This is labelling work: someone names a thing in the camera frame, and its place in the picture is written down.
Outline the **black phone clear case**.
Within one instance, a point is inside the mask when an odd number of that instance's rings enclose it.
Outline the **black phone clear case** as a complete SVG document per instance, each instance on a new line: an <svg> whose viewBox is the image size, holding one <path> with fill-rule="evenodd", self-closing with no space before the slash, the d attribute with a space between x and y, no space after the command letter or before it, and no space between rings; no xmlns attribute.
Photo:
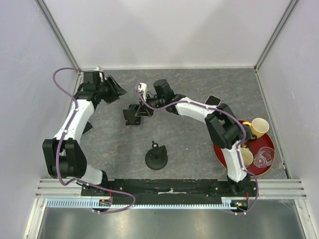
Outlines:
<svg viewBox="0 0 319 239"><path fill-rule="evenodd" d="M93 129L93 125L89 121L87 121L82 134L84 135L88 133L89 131L91 131L92 129Z"/></svg>

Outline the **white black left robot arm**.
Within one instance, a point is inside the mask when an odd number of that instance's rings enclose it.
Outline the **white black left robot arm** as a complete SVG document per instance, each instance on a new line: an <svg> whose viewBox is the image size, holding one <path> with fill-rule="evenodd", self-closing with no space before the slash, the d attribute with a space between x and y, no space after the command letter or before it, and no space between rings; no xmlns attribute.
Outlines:
<svg viewBox="0 0 319 239"><path fill-rule="evenodd" d="M83 83L74 95L61 86L58 88L72 100L71 110L58 133L42 144L48 174L63 186L71 182L92 187L99 196L109 192L107 174L88 165L80 147L80 139L92 128L89 118L101 101L110 104L126 94L111 75L106 76L100 67L83 71Z"/></svg>

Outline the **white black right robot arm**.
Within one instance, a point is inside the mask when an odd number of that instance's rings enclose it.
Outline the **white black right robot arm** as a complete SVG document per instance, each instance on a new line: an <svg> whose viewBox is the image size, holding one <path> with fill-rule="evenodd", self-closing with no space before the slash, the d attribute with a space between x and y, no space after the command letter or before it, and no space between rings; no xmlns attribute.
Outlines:
<svg viewBox="0 0 319 239"><path fill-rule="evenodd" d="M223 153L227 165L228 190L234 196L246 191L250 176L244 166L241 144L246 139L243 125L234 116L228 105L208 105L175 94L165 79L154 84L155 95L148 93L145 83L136 85L138 104L129 105L123 111L127 125L139 125L142 117L151 117L155 111L166 110L179 116L186 116L206 124L212 142Z"/></svg>

